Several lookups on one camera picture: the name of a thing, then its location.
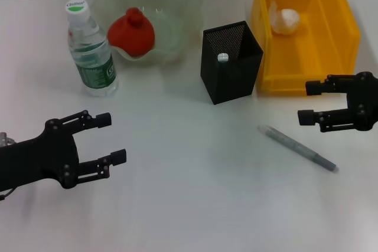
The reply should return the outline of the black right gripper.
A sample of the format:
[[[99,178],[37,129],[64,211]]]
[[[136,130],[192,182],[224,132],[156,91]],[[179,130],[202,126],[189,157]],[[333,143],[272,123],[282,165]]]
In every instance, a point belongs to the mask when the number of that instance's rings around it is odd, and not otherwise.
[[[377,122],[377,78],[371,72],[356,75],[328,75],[324,81],[307,81],[307,96],[322,93],[347,94],[347,109],[315,112],[299,110],[301,126],[314,126],[317,123],[320,132],[341,130],[369,131]]]

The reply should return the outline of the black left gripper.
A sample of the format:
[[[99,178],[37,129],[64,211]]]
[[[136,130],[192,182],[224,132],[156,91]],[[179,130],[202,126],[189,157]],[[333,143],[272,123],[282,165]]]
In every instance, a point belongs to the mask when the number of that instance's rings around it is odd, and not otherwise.
[[[1,191],[43,179],[53,179],[64,189],[110,177],[110,166],[126,163],[126,150],[79,163],[72,133],[112,124],[110,113],[95,117],[87,110],[52,119],[36,138],[1,148]]]

